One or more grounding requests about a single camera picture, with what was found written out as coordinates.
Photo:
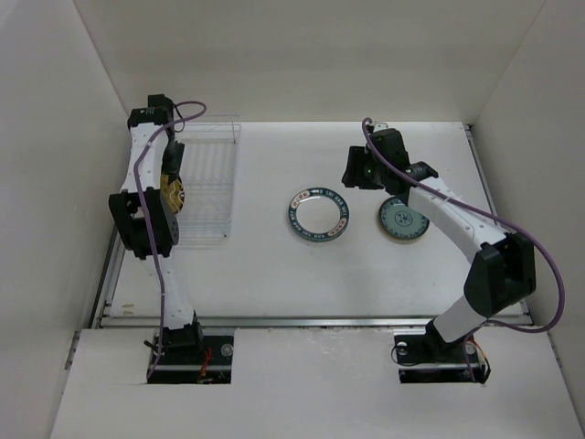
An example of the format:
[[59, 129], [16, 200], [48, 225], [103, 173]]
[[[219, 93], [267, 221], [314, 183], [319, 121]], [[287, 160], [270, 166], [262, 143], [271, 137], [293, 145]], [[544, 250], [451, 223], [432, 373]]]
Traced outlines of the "blue floral green plate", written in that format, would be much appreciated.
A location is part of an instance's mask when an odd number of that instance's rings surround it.
[[378, 225], [392, 239], [415, 241], [427, 232], [430, 221], [398, 198], [392, 197], [380, 205]]

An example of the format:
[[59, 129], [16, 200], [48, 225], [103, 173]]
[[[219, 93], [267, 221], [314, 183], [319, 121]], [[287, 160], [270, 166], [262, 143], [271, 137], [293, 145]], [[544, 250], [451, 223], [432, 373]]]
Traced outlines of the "green rimmed white plate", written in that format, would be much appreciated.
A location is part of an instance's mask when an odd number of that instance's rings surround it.
[[[321, 206], [325, 201], [332, 203], [337, 210], [335, 225], [328, 230], [320, 231], [311, 229], [304, 224], [300, 218], [299, 210], [303, 203], [311, 201], [317, 201], [319, 203], [319, 208], [317, 209], [319, 212], [324, 211], [321, 209]], [[349, 224], [350, 211], [345, 199], [332, 189], [326, 187], [309, 187], [301, 190], [292, 197], [288, 204], [287, 217], [293, 232], [299, 238], [314, 243], [326, 243], [334, 241], [343, 235]]]

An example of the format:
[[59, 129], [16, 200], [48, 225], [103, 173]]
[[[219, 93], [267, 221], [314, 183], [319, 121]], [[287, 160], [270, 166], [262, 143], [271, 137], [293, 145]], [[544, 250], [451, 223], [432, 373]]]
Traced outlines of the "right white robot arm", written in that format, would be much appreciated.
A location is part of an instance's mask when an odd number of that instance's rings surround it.
[[401, 133], [378, 129], [366, 120], [366, 145], [349, 149], [345, 187], [383, 189], [434, 224], [470, 264], [463, 295], [427, 325], [425, 353], [443, 360], [457, 342], [491, 317], [535, 292], [535, 249], [531, 240], [497, 225], [495, 218], [469, 206], [424, 162], [412, 163]]

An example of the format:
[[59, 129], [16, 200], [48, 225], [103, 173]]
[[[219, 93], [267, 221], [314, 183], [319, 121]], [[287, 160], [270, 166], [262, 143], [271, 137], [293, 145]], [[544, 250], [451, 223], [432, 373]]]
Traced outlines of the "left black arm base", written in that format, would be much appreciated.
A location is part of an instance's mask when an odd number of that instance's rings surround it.
[[158, 337], [144, 344], [152, 350], [146, 371], [148, 384], [230, 384], [235, 331], [204, 331], [201, 347], [164, 348], [157, 359]]

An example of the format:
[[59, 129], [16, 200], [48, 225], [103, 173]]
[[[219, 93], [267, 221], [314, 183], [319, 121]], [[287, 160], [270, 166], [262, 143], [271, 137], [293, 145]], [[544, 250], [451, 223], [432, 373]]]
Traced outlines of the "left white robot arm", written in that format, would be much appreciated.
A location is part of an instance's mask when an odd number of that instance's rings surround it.
[[193, 306], [177, 286], [171, 255], [179, 242], [177, 215], [185, 206], [180, 176], [185, 145], [175, 130], [185, 119], [176, 109], [169, 97], [154, 94], [145, 107], [131, 111], [130, 163], [108, 204], [125, 249], [143, 263], [159, 295], [162, 328], [154, 349], [191, 363], [204, 354], [205, 341]]

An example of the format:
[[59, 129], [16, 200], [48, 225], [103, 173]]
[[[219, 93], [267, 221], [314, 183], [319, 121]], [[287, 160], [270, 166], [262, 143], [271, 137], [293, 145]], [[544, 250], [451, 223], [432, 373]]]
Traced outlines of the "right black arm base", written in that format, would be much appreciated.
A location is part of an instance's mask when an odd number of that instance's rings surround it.
[[473, 336], [437, 344], [422, 334], [397, 334], [391, 358], [401, 384], [486, 384], [492, 368]]

